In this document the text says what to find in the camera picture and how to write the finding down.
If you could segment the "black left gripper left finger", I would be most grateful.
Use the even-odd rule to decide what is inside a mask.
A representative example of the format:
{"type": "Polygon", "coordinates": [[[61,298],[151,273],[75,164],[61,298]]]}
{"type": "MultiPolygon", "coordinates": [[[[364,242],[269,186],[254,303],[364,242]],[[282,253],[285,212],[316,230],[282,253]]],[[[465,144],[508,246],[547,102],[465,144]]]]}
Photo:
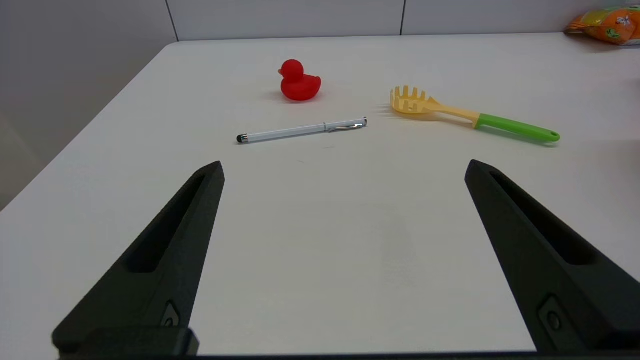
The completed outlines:
{"type": "Polygon", "coordinates": [[[226,178],[195,171],[55,328],[60,353],[196,353],[190,319],[226,178]]]}

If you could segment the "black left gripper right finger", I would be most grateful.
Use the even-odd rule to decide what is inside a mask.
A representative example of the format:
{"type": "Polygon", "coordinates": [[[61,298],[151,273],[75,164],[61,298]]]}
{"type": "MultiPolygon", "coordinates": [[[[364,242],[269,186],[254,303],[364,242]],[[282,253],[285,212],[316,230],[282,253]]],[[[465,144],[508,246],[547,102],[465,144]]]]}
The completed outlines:
{"type": "Polygon", "coordinates": [[[507,175],[464,180],[538,352],[637,354],[640,285],[507,175]]]}

